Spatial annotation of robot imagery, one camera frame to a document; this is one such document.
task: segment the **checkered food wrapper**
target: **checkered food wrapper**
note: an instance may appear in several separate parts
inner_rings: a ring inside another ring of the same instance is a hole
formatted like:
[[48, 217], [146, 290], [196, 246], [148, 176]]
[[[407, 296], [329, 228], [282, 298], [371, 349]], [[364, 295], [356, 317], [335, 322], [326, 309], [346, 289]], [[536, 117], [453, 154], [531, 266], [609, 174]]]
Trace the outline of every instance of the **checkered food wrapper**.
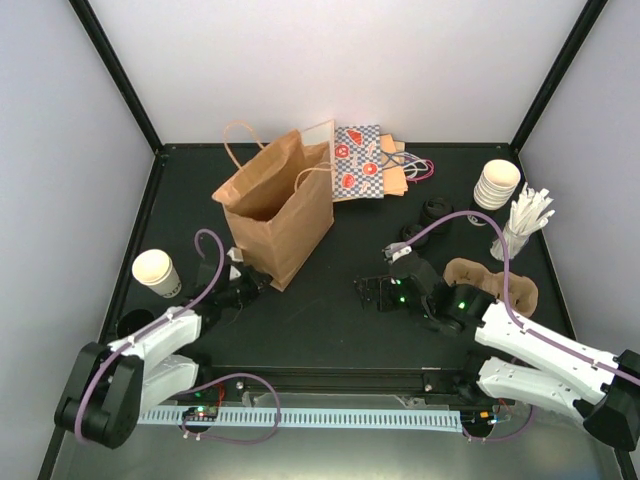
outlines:
[[380, 125], [338, 127], [333, 200], [383, 198]]

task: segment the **red sticker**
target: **red sticker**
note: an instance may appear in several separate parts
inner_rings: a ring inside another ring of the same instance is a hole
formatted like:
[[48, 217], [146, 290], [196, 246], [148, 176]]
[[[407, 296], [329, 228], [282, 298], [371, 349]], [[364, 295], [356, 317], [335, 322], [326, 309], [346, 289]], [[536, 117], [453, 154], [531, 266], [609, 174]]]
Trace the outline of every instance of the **red sticker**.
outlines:
[[349, 158], [350, 153], [349, 146], [344, 143], [336, 147], [336, 157], [338, 158]]
[[347, 135], [349, 135], [349, 138], [351, 139], [351, 141], [353, 143], [355, 143], [356, 145], [358, 145], [359, 147], [362, 146], [362, 142], [364, 140], [362, 133], [360, 133], [358, 130], [351, 130], [350, 128], [347, 129]]
[[350, 173], [345, 173], [342, 176], [342, 186], [344, 188], [353, 188], [355, 184], [356, 184], [356, 177], [354, 177]]
[[364, 173], [365, 175], [375, 175], [376, 173], [378, 173], [378, 165], [371, 162], [365, 163], [362, 166], [362, 173]]

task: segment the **white perforated rail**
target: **white perforated rail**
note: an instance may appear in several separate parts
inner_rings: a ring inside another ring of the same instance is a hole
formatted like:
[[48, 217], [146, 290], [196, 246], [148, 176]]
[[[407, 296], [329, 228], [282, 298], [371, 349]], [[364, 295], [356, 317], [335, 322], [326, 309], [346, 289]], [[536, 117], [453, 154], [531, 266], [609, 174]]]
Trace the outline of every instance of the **white perforated rail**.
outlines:
[[[141, 415], [139, 425], [181, 425], [186, 406], [158, 406]], [[280, 427], [369, 428], [387, 430], [435, 430], [462, 432], [460, 413], [438, 410], [367, 410], [326, 408], [282, 408]], [[275, 408], [222, 407], [216, 420], [193, 420], [187, 425], [225, 427], [270, 427]]]

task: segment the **folded paper bag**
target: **folded paper bag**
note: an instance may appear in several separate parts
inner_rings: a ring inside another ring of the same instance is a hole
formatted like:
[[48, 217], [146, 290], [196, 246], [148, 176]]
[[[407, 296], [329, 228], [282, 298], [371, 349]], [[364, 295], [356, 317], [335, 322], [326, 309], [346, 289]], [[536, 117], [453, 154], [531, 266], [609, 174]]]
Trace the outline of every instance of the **folded paper bag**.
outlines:
[[270, 143], [213, 194], [245, 263], [271, 275], [271, 285], [280, 291], [333, 224], [331, 175], [318, 168], [323, 162], [330, 162], [329, 144], [304, 147], [294, 130]]

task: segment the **gray floor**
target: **gray floor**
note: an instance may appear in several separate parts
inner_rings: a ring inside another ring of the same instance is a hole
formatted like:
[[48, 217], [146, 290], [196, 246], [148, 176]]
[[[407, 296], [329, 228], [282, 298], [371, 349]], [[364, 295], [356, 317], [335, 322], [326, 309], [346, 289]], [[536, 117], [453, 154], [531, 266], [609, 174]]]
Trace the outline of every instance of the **gray floor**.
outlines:
[[[286, 402], [300, 406], [299, 402]], [[138, 427], [117, 450], [67, 435], [55, 480], [184, 479], [619, 479], [613, 451], [541, 413], [522, 437], [469, 444], [461, 435], [416, 431], [282, 429], [261, 445], [185, 440], [177, 427]], [[499, 425], [509, 433], [514, 425]], [[261, 432], [227, 429], [237, 438]]]

